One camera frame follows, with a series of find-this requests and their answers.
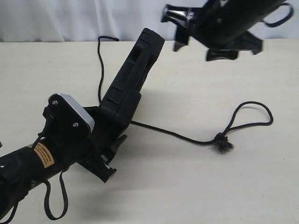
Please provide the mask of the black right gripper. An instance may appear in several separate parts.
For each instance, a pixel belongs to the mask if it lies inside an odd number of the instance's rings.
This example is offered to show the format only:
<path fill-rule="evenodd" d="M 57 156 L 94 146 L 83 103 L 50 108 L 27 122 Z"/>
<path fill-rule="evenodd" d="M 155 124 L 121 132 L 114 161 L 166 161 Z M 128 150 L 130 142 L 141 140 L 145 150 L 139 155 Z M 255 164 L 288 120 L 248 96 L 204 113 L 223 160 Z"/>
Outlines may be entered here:
<path fill-rule="evenodd" d="M 236 37 L 236 5 L 205 4 L 202 7 L 179 7 L 166 4 L 162 23 L 176 25 L 173 51 L 187 46 L 190 38 L 210 47 L 206 61 L 236 60 L 240 51 L 253 55 L 263 51 L 263 40 L 249 31 Z"/>

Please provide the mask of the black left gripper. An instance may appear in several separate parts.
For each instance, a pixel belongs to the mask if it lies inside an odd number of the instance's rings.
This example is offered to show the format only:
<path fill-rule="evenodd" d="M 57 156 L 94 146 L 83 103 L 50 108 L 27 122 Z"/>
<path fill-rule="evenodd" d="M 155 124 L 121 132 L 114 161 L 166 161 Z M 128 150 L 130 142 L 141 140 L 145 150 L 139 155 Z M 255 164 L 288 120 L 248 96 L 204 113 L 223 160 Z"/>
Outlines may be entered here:
<path fill-rule="evenodd" d="M 53 158 L 53 164 L 48 170 L 58 173 L 78 163 L 104 183 L 117 171 L 106 163 L 114 159 L 119 147 L 128 137 L 124 134 L 105 146 L 101 157 L 89 138 L 88 128 L 85 125 L 74 127 L 72 122 L 52 121 L 46 128 L 44 136 L 44 145 Z"/>

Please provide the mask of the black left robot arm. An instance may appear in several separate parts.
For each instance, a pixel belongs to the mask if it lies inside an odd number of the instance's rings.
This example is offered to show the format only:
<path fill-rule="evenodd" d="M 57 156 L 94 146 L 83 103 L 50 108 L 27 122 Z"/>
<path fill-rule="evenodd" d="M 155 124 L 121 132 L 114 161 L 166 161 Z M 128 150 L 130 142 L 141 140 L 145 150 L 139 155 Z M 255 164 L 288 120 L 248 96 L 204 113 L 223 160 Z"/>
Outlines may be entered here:
<path fill-rule="evenodd" d="M 34 143 L 0 158 L 0 217 L 11 211 L 6 221 L 9 223 L 18 203 L 30 190 L 44 183 L 44 209 L 49 219 L 56 220 L 50 211 L 49 182 L 56 174 L 59 174 L 63 195 L 63 217 L 68 209 L 63 173 L 78 163 L 107 182 L 116 172 L 109 164 L 127 138 L 124 130 L 125 127 L 112 123 L 100 123 L 93 131 L 85 125 L 73 127 L 72 123 L 46 123 Z"/>

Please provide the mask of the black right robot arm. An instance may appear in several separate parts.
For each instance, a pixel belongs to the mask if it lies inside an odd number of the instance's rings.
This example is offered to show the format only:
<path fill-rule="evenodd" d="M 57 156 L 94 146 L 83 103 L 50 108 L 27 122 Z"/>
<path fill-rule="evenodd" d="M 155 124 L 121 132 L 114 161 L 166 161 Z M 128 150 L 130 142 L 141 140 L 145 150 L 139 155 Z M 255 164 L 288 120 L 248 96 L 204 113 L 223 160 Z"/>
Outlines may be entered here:
<path fill-rule="evenodd" d="M 166 4 L 161 22 L 177 27 L 174 52 L 187 46 L 192 37 L 207 47 L 206 61 L 210 62 L 235 60 L 240 51 L 262 52 L 262 39 L 249 29 L 259 22 L 275 28 L 293 15 L 293 5 L 285 0 L 208 0 L 201 7 Z"/>

